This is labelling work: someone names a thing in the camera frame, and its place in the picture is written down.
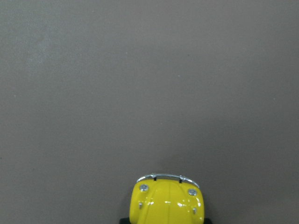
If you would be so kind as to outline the yellow beetle toy car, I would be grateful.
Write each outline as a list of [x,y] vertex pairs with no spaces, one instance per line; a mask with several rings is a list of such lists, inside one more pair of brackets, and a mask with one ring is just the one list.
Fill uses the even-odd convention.
[[182,175],[148,174],[137,179],[129,216],[121,224],[210,224],[199,185]]

